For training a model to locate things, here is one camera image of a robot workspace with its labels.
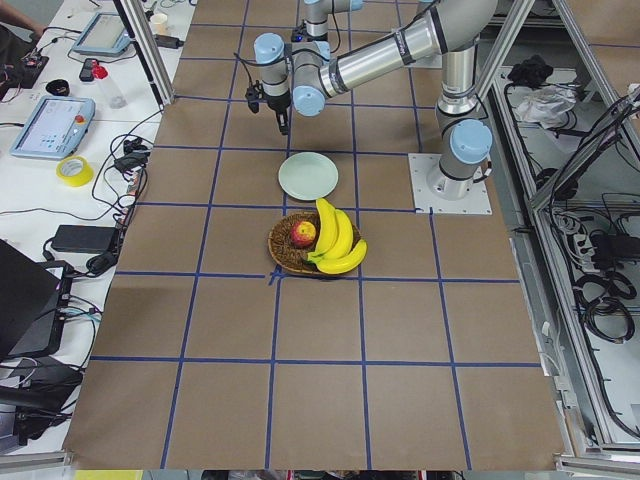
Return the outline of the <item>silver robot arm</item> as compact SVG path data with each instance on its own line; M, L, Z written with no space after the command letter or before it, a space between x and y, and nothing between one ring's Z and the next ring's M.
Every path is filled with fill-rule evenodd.
M476 172L488 161L493 137L477 117L477 41L493 17L494 1L422 1L406 25L359 48L335 56L328 42L328 20L336 13L361 9L360 1L308 1L306 17L285 42L275 33L254 41L251 80L245 98L258 112L266 102L281 134L289 132L289 110L306 117L321 113L328 99L345 94L385 74L441 56L441 93L437 120L443 153L426 175L439 198L457 201L481 182Z
M337 13L358 11L363 8L363 0L305 0L306 16L291 33L291 41L327 41L328 19Z

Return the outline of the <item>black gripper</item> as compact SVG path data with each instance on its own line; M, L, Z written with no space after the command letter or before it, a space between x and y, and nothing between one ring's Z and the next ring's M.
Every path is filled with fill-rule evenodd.
M317 37L311 35L306 27L295 27L291 32L291 41L293 43L311 42L315 40L317 40Z
M289 118L288 108L291 104L290 91L286 90L284 93L271 94L266 90L266 85L260 81L255 81L250 84L245 92L245 99L249 110L257 114L260 108L260 101L264 100L267 106L275 112L276 122L278 130L281 135L289 134Z

